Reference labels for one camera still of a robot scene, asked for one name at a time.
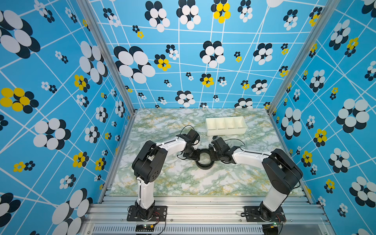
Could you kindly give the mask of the black belt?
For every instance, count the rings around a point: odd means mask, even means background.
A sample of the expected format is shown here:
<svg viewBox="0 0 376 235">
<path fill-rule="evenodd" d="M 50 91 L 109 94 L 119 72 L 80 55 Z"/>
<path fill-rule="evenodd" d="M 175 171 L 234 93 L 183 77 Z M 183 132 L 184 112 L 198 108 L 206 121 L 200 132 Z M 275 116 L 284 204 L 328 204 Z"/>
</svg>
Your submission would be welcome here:
<svg viewBox="0 0 376 235">
<path fill-rule="evenodd" d="M 198 151 L 198 160 L 196 165 L 202 170 L 209 170 L 213 167 L 214 161 L 211 159 L 211 152 L 208 149 L 201 149 Z"/>
</svg>

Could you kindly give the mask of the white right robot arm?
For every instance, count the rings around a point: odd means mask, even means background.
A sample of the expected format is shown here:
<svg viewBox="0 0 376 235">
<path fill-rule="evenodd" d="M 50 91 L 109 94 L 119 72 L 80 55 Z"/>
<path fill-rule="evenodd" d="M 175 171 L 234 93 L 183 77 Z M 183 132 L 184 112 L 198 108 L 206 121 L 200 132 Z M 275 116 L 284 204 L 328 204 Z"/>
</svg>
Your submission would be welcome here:
<svg viewBox="0 0 376 235">
<path fill-rule="evenodd" d="M 303 172 L 293 160 L 281 149 L 271 152 L 254 152 L 244 150 L 239 146 L 224 150 L 210 150 L 211 160 L 226 164 L 244 164 L 264 169 L 271 183 L 266 197 L 255 212 L 250 214 L 269 222 L 281 209 L 282 203 L 291 191 L 300 183 Z"/>
</svg>

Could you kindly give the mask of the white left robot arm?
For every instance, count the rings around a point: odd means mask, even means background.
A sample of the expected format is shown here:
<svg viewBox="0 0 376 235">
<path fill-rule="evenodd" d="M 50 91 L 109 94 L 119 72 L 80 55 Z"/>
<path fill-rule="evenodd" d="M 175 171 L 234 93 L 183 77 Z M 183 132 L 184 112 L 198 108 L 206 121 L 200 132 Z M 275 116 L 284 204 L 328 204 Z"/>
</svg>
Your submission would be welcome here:
<svg viewBox="0 0 376 235">
<path fill-rule="evenodd" d="M 135 207 L 141 219 L 149 220 L 153 217 L 154 181 L 160 175 L 167 156 L 178 152 L 192 154 L 195 151 L 193 145 L 199 141 L 199 137 L 180 136 L 165 143 L 147 141 L 143 145 L 132 163 L 139 189 Z"/>
</svg>

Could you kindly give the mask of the white compartment storage tray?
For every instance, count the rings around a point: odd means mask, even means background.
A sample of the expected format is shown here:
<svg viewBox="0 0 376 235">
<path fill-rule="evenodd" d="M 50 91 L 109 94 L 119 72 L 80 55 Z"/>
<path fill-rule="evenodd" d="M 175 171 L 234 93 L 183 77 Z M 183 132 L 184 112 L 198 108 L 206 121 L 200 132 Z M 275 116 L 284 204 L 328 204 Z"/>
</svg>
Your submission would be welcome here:
<svg viewBox="0 0 376 235">
<path fill-rule="evenodd" d="M 248 126 L 244 117 L 206 118 L 208 136 L 245 134 Z"/>
</svg>

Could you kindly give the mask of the left controller board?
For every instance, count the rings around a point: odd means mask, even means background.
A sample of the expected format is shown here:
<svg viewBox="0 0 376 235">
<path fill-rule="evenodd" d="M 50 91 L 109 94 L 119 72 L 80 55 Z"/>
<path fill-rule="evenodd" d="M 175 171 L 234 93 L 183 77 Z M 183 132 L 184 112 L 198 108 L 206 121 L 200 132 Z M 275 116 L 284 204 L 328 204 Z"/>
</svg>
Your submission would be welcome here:
<svg viewBox="0 0 376 235">
<path fill-rule="evenodd" d="M 155 230 L 154 224 L 137 224 L 135 228 L 136 234 L 153 234 Z"/>
</svg>

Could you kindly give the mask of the controller board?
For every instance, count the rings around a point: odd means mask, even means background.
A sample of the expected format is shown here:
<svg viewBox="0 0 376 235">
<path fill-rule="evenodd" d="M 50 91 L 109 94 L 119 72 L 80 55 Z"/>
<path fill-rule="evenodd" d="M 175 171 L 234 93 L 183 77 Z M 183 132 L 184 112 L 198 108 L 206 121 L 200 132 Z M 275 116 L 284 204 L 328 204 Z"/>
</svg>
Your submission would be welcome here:
<svg viewBox="0 0 376 235">
<path fill-rule="evenodd" d="M 263 229 L 264 235 L 278 235 L 279 234 L 279 228 L 275 223 L 263 224 L 262 229 Z"/>
<path fill-rule="evenodd" d="M 137 224 L 135 228 L 136 234 L 153 234 L 155 230 L 154 224 Z"/>
</svg>

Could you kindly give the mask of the right controller board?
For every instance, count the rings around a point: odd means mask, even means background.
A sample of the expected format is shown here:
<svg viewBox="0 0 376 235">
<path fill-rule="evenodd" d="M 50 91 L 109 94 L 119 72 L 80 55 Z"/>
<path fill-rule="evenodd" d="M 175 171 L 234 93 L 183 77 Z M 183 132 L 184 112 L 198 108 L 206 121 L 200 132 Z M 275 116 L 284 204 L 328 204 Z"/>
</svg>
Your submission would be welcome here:
<svg viewBox="0 0 376 235">
<path fill-rule="evenodd" d="M 263 224 L 262 229 L 263 229 L 264 235 L 278 235 L 279 234 L 279 228 L 275 223 Z"/>
</svg>

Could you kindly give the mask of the aluminium front rail frame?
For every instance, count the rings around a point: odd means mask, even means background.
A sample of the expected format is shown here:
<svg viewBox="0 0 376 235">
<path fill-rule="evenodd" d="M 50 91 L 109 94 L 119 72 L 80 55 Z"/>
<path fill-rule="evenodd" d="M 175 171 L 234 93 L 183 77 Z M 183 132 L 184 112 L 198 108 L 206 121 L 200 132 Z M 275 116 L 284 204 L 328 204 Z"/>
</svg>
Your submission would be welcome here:
<svg viewBox="0 0 376 235">
<path fill-rule="evenodd" d="M 157 206 L 167 206 L 166 221 L 159 222 L 155 235 L 264 235 L 263 224 L 241 217 L 245 206 L 257 206 L 256 196 L 157 196 Z M 137 222 L 127 221 L 135 197 L 105 195 L 93 204 L 81 235 L 136 235 Z M 333 235 L 330 221 L 320 205 L 305 196 L 290 196 L 282 205 L 286 222 L 274 222 L 279 235 Z"/>
</svg>

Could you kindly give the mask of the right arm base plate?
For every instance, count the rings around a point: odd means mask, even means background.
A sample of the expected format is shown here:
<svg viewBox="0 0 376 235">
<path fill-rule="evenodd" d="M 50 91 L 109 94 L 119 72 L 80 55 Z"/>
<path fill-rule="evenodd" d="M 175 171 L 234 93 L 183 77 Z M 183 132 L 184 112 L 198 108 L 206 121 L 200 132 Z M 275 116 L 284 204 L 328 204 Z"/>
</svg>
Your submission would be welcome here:
<svg viewBox="0 0 376 235">
<path fill-rule="evenodd" d="M 245 217 L 247 222 L 286 222 L 282 207 L 278 207 L 274 212 L 258 206 L 245 206 L 243 209 L 244 211 L 240 215 L 241 217 Z"/>
</svg>

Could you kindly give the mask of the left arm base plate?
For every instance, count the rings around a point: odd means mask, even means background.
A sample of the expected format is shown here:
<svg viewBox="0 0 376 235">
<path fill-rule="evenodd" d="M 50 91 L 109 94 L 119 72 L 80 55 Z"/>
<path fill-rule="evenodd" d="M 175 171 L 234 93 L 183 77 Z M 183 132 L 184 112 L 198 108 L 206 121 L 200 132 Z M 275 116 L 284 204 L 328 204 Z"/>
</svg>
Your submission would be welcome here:
<svg viewBox="0 0 376 235">
<path fill-rule="evenodd" d="M 157 222 L 166 221 L 167 206 L 151 206 L 149 209 L 143 209 L 140 206 L 130 206 L 128 209 L 127 221 L 131 222 Z"/>
</svg>

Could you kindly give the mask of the aluminium corner post left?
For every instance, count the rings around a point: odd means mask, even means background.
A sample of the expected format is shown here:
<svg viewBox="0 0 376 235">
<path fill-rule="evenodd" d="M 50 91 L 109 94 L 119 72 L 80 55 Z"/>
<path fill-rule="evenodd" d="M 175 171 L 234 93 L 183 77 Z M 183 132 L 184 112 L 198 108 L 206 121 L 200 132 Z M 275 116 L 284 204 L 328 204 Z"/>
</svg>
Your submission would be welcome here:
<svg viewBox="0 0 376 235">
<path fill-rule="evenodd" d="M 78 0 L 77 3 L 80 7 L 80 10 L 83 13 L 84 18 L 87 20 L 87 22 L 89 23 L 89 26 L 91 27 L 92 35 L 103 55 L 104 61 L 106 62 L 106 65 L 108 66 L 109 72 L 111 73 L 114 79 L 114 82 L 124 99 L 125 105 L 130 112 L 130 116 L 133 116 L 135 114 L 135 108 L 131 102 L 129 95 L 127 94 L 125 85 L 116 68 L 115 62 L 112 59 L 111 52 L 109 51 L 106 45 L 105 39 L 99 28 L 99 24 L 97 23 L 95 19 L 94 12 L 91 10 L 91 5 L 89 1 L 84 1 L 84 0 Z"/>
</svg>

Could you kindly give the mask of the aluminium corner post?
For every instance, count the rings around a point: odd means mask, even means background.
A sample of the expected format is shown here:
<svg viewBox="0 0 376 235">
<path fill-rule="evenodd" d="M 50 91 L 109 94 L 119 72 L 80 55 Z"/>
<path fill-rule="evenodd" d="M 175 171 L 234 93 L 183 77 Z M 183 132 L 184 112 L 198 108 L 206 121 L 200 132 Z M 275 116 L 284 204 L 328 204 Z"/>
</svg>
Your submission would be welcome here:
<svg viewBox="0 0 376 235">
<path fill-rule="evenodd" d="M 283 95 L 285 93 L 285 90 L 289 86 L 289 84 L 294 79 L 296 73 L 299 71 L 300 67 L 302 66 L 303 62 L 305 61 L 309 50 L 312 48 L 312 46 L 316 43 L 316 40 L 322 33 L 323 29 L 327 25 L 329 19 L 333 15 L 335 9 L 339 5 L 340 0 L 330 0 L 327 1 L 327 4 L 324 6 L 323 13 L 321 14 L 320 19 L 316 23 L 316 25 L 311 30 L 309 36 L 307 37 L 305 43 L 303 44 L 301 50 L 299 51 L 296 59 L 294 60 L 291 69 L 289 70 L 289 73 L 287 77 L 284 79 L 282 84 L 280 85 L 276 95 L 274 96 L 271 105 L 268 109 L 268 115 L 272 117 L 272 113 L 277 107 L 280 100 L 283 98 Z"/>
<path fill-rule="evenodd" d="M 80 10 L 83 13 L 84 18 L 87 20 L 87 22 L 89 23 L 89 26 L 91 27 L 92 35 L 103 55 L 104 61 L 106 62 L 106 65 L 108 66 L 109 72 L 111 73 L 114 79 L 114 82 L 124 99 L 125 105 L 130 112 L 130 116 L 133 116 L 135 114 L 135 108 L 131 102 L 129 95 L 127 94 L 125 85 L 116 68 L 115 62 L 112 59 L 111 52 L 109 51 L 106 45 L 105 39 L 99 28 L 99 24 L 97 23 L 95 19 L 94 12 L 91 10 L 91 5 L 89 1 L 84 1 L 84 0 L 78 0 L 77 3 L 80 7 Z"/>
</svg>

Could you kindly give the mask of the aluminium corner post right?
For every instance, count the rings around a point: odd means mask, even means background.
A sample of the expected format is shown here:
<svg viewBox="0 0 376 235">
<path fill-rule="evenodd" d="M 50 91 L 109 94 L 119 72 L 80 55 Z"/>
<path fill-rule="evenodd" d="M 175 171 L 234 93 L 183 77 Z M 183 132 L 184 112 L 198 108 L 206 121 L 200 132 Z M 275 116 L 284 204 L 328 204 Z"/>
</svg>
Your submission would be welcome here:
<svg viewBox="0 0 376 235">
<path fill-rule="evenodd" d="M 272 117 L 272 113 L 277 107 L 280 100 L 283 98 L 283 95 L 285 93 L 285 90 L 289 86 L 289 84 L 294 79 L 296 73 L 299 71 L 300 67 L 302 66 L 303 62 L 305 61 L 309 50 L 312 48 L 312 46 L 316 43 L 316 40 L 322 33 L 323 29 L 327 25 L 329 19 L 333 15 L 335 9 L 339 5 L 340 0 L 330 0 L 327 1 L 327 4 L 324 6 L 323 13 L 321 14 L 320 19 L 316 23 L 316 25 L 311 30 L 309 36 L 307 37 L 305 43 L 303 44 L 301 50 L 299 51 L 296 59 L 294 60 L 291 69 L 289 70 L 289 73 L 287 77 L 284 79 L 282 84 L 280 85 L 276 95 L 274 96 L 271 105 L 268 109 L 268 115 Z"/>
</svg>

